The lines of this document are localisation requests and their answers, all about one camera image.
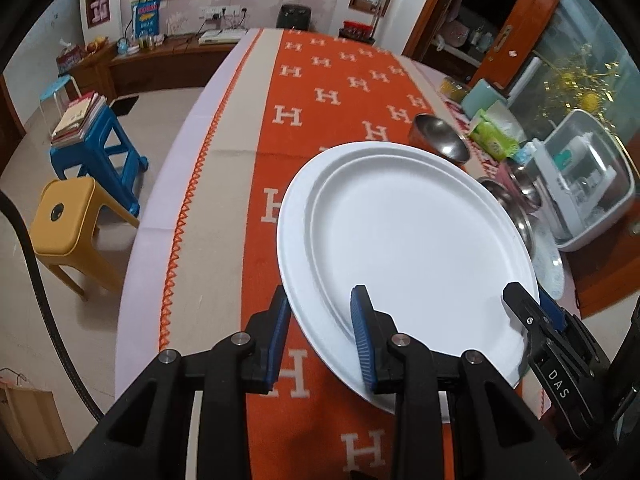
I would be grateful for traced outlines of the white floral ceramic plate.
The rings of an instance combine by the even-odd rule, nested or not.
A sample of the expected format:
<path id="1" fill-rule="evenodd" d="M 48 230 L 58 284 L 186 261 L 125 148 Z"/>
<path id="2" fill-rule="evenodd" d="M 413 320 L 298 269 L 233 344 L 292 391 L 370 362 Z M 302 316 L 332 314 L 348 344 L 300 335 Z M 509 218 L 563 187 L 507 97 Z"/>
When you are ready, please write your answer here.
<path id="1" fill-rule="evenodd" d="M 563 260 L 555 245 L 554 237 L 548 226 L 541 220 L 532 217 L 530 224 L 533 230 L 532 263 L 539 285 L 553 299 L 563 296 L 565 274 Z"/>

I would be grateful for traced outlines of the large stainless steel bowl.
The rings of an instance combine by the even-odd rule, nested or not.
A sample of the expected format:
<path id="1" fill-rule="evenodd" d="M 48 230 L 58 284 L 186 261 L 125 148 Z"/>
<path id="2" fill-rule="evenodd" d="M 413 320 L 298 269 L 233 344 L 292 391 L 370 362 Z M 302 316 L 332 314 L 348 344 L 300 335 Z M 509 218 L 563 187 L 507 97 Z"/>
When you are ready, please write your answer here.
<path id="1" fill-rule="evenodd" d="M 480 178 L 478 182 L 495 197 L 496 201 L 510 217 L 518 234 L 520 234 L 529 255 L 533 255 L 533 228 L 524 208 L 516 201 L 506 187 L 498 181 L 484 177 Z"/>

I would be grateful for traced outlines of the white paper plate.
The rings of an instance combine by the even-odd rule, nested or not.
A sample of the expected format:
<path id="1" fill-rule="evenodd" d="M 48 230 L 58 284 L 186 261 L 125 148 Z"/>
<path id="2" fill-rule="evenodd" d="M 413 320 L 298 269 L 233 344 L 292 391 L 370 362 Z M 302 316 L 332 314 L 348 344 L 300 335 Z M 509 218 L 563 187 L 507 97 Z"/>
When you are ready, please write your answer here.
<path id="1" fill-rule="evenodd" d="M 523 326 L 503 304 L 506 284 L 538 285 L 528 251 L 486 188 L 431 153 L 392 142 L 329 148 L 298 170 L 277 222 L 280 278 L 317 356 L 384 411 L 362 379 L 350 293 L 433 351 L 484 354 L 511 385 L 524 372 Z"/>

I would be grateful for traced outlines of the pink steel bowl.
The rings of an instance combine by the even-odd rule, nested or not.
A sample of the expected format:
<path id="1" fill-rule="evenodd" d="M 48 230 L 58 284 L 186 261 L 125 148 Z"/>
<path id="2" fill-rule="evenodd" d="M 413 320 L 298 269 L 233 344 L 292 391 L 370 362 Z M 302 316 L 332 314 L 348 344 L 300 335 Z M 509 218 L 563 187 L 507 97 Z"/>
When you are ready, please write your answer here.
<path id="1" fill-rule="evenodd" d="M 531 210 L 537 210 L 541 207 L 541 196 L 536 185 L 525 170 L 525 167 L 517 162 L 508 163 L 510 178 L 518 189 L 522 200 Z"/>

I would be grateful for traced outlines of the white clear-lid storage box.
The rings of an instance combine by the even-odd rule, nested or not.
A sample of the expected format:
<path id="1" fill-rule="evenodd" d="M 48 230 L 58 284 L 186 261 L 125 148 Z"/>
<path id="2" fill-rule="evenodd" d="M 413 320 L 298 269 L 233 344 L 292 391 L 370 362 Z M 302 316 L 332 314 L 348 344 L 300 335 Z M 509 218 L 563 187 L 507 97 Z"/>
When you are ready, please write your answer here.
<path id="1" fill-rule="evenodd" d="M 530 144 L 526 169 L 561 252 L 585 247 L 630 209 L 636 184 L 620 142 L 584 110 L 572 110 L 546 140 Z"/>

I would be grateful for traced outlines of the blue wet wipes pack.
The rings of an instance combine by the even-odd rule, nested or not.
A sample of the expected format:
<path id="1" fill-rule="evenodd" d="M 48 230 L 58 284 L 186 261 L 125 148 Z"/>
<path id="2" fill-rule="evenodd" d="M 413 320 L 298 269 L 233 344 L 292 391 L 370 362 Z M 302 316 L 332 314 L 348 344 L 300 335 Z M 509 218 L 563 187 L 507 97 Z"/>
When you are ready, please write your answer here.
<path id="1" fill-rule="evenodd" d="M 528 165 L 534 158 L 537 151 L 536 144 L 533 141 L 524 143 L 518 151 L 512 156 L 514 162 L 520 166 Z"/>

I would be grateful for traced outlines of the green tissue pack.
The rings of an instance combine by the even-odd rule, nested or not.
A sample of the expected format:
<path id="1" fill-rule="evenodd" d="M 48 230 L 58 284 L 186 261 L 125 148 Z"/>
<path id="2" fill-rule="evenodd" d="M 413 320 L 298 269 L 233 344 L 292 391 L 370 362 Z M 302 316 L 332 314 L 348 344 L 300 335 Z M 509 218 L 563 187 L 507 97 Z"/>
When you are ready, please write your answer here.
<path id="1" fill-rule="evenodd" d="M 478 110 L 474 115 L 469 137 L 497 162 L 512 157 L 520 148 L 518 141 L 503 133 L 484 110 Z"/>

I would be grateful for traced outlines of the small gold steel bowl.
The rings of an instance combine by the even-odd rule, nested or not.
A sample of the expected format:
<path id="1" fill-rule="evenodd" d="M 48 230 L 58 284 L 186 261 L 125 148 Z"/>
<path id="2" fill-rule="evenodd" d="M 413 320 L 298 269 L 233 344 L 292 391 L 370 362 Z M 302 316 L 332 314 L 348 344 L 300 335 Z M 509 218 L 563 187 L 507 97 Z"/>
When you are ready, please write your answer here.
<path id="1" fill-rule="evenodd" d="M 408 142 L 414 148 L 438 155 L 457 166 L 471 160 L 471 152 L 462 135 L 448 122 L 430 114 L 417 114 L 413 118 Z"/>

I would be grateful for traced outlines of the yellow plastic stool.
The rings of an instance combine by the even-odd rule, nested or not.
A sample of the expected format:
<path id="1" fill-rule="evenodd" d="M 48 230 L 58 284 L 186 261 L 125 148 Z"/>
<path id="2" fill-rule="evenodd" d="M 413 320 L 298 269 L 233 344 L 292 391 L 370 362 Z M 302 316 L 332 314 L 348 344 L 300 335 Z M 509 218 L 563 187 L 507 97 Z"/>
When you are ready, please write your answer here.
<path id="1" fill-rule="evenodd" d="M 64 271 L 72 268 L 92 278 L 109 292 L 120 292 L 124 274 L 94 247 L 102 209 L 114 212 L 135 228 L 139 220 L 108 194 L 92 177 L 49 182 L 40 195 L 32 226 L 32 247 L 38 260 L 81 299 L 86 292 Z"/>

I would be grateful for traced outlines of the orange H-pattern blanket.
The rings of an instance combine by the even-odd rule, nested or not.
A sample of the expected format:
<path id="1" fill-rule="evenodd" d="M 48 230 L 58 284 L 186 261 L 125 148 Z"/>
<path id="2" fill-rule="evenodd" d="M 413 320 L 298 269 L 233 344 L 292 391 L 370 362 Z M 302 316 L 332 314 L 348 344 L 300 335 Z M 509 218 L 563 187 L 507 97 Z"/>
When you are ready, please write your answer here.
<path id="1" fill-rule="evenodd" d="M 349 297 L 428 348 L 476 349 L 511 384 L 525 340 L 501 301 L 536 280 L 508 216 L 478 183 L 410 136 L 419 114 L 465 121 L 415 62 L 363 44 L 263 29 L 242 40 L 181 201 L 163 290 L 160 343 L 210 348 L 283 285 L 292 320 L 279 379 L 249 396 L 257 479 L 386 477 L 391 396 L 371 396 Z"/>

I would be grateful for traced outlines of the brown paper bag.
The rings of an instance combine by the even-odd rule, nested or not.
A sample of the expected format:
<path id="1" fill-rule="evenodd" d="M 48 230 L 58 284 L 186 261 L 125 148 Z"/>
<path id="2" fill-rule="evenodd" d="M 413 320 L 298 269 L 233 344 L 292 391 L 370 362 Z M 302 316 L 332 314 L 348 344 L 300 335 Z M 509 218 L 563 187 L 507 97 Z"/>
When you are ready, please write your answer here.
<path id="1" fill-rule="evenodd" d="M 1 422 L 33 464 L 73 452 L 51 391 L 1 378 Z"/>

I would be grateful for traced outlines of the wooden tv cabinet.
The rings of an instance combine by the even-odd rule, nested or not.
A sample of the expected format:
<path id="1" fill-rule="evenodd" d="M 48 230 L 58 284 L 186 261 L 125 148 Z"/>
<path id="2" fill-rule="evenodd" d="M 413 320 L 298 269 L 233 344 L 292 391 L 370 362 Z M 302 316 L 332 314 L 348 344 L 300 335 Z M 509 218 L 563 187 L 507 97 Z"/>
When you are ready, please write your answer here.
<path id="1" fill-rule="evenodd" d="M 234 44 L 203 44 L 169 37 L 159 47 L 118 55 L 111 42 L 70 69 L 81 93 L 91 90 L 112 102 L 141 92 L 205 87 Z"/>

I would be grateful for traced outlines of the stack of books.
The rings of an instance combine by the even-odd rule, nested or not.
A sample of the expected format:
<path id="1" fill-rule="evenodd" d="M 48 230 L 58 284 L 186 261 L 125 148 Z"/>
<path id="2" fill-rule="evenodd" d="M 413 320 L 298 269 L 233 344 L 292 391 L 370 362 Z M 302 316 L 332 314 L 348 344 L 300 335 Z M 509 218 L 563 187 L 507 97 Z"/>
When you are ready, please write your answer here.
<path id="1" fill-rule="evenodd" d="M 95 91 L 71 102 L 50 134 L 52 148 L 62 148 L 84 140 L 96 115 L 105 105 L 106 97 Z"/>

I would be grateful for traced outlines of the light blue small stool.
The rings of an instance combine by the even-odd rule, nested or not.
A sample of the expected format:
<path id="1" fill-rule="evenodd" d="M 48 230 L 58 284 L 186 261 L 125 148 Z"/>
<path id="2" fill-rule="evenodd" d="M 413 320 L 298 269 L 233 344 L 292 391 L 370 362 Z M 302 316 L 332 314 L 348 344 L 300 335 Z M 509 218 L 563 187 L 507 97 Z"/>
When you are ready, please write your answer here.
<path id="1" fill-rule="evenodd" d="M 72 99 L 80 98 L 81 92 L 76 79 L 71 74 L 58 76 L 52 84 L 41 92 L 38 110 L 48 128 L 52 126 L 52 112 L 61 118 Z"/>

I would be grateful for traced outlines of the blue poster box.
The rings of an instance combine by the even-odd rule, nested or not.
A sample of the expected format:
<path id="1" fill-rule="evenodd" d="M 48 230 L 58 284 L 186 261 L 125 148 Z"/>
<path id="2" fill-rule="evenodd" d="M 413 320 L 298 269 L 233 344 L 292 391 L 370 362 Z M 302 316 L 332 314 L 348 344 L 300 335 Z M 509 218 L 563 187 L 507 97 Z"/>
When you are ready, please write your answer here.
<path id="1" fill-rule="evenodd" d="M 160 3 L 162 0 L 136 0 L 131 3 L 132 34 L 135 40 L 155 37 L 160 33 Z"/>

